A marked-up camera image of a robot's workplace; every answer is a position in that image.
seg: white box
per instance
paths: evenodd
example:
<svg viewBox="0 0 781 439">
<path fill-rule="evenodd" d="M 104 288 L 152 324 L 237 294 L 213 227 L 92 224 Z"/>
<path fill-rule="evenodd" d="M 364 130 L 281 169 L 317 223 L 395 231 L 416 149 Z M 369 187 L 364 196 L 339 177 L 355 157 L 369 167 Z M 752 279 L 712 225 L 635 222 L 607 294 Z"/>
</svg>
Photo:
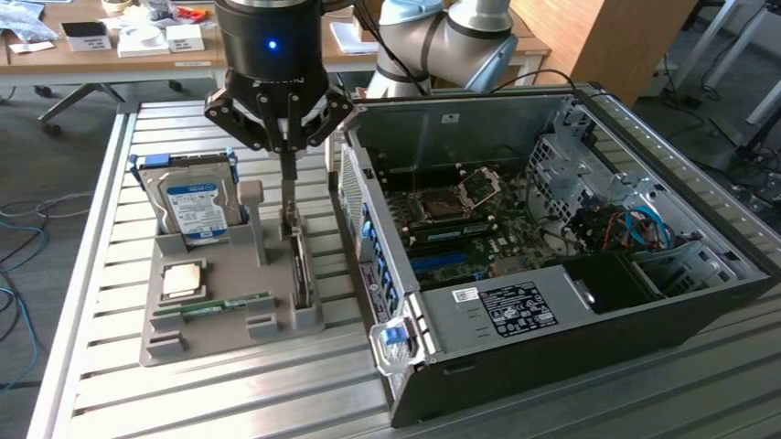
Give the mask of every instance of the white box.
<svg viewBox="0 0 781 439">
<path fill-rule="evenodd" d="M 165 28 L 165 40 L 172 52 L 204 50 L 204 39 L 198 25 L 177 25 Z"/>
<path fill-rule="evenodd" d="M 128 26 L 120 30 L 120 58 L 146 57 L 170 53 L 162 31 L 150 25 Z"/>
<path fill-rule="evenodd" d="M 148 57 L 168 53 L 170 53 L 170 50 L 168 50 L 168 44 L 162 38 L 152 46 L 145 46 L 130 39 L 120 38 L 120 44 L 117 45 L 117 55 L 120 58 Z"/>
<path fill-rule="evenodd" d="M 102 23 L 62 23 L 64 39 L 74 52 L 110 49 L 106 27 Z"/>
</svg>

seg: gray 3d-printed holder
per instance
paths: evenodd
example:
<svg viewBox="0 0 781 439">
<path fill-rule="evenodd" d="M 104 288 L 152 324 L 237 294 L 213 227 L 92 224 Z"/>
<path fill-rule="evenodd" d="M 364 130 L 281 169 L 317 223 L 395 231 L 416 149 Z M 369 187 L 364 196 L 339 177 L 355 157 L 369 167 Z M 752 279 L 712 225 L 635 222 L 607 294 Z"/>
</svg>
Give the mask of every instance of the gray 3d-printed holder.
<svg viewBox="0 0 781 439">
<path fill-rule="evenodd" d="M 262 187 L 258 181 L 238 183 L 238 199 L 248 209 L 249 222 L 228 228 L 228 242 L 188 249 L 180 234 L 154 238 L 138 356 L 141 366 L 192 359 L 324 329 L 312 272 L 305 274 L 313 288 L 311 306 L 304 309 L 293 306 L 291 238 L 280 234 L 278 219 L 260 221 L 257 206 L 262 202 Z M 305 229 L 305 220 L 301 222 L 300 233 Z M 193 294 L 162 300 L 162 273 L 169 267 L 186 263 L 200 267 L 201 286 Z M 250 294 L 258 297 L 248 299 L 238 309 L 185 316 L 198 304 L 230 301 Z"/>
</svg>

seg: blue hard drive label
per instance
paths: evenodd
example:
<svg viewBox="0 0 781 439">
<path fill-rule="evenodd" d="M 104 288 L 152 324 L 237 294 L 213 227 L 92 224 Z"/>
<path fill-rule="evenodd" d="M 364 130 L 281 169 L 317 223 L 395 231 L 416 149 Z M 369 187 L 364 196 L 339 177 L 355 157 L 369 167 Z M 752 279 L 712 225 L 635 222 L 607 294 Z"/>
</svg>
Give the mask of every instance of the blue hard drive label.
<svg viewBox="0 0 781 439">
<path fill-rule="evenodd" d="M 217 185 L 189 185 L 165 190 L 181 234 L 194 240 L 210 240 L 228 230 Z"/>
</svg>

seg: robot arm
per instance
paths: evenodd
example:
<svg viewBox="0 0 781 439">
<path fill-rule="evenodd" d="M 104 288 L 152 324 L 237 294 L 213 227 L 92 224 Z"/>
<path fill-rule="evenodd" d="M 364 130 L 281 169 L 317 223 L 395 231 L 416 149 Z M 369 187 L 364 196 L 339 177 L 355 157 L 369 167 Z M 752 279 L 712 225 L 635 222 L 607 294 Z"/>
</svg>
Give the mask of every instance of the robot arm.
<svg viewBox="0 0 781 439">
<path fill-rule="evenodd" d="M 441 0 L 385 0 L 379 32 L 425 88 L 428 75 L 473 91 L 485 91 L 497 80 L 517 43 L 508 1 L 460 0 L 445 13 Z M 328 83 L 320 53 L 320 16 L 351 3 L 214 0 L 229 69 L 224 87 L 205 102 L 205 118 L 246 148 L 278 155 L 284 230 L 295 218 L 295 156 L 325 140 L 352 111 L 348 97 Z M 384 49 L 367 94 L 417 94 Z M 321 110 L 313 112 L 323 97 Z"/>
<path fill-rule="evenodd" d="M 512 35 L 509 0 L 460 0 L 444 12 L 440 0 L 385 0 L 379 33 L 392 54 L 428 90 L 428 77 L 484 92 L 501 77 L 517 38 Z M 368 98 L 419 95 L 384 49 L 379 50 Z"/>
<path fill-rule="evenodd" d="M 229 68 L 224 87 L 206 99 L 205 118 L 246 148 L 278 154 L 284 230 L 295 211 L 295 155 L 323 142 L 352 110 L 328 83 L 320 54 L 320 16 L 349 3 L 214 1 Z M 312 112 L 323 96 L 321 110 Z"/>
</svg>

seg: power supply label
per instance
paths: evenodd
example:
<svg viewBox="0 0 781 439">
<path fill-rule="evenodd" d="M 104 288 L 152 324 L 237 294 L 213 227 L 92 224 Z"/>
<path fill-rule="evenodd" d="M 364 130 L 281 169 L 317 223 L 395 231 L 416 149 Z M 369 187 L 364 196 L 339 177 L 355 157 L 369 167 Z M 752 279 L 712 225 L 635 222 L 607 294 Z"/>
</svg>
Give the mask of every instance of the power supply label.
<svg viewBox="0 0 781 439">
<path fill-rule="evenodd" d="M 559 323 L 532 282 L 480 291 L 479 300 L 501 337 L 511 337 Z"/>
</svg>

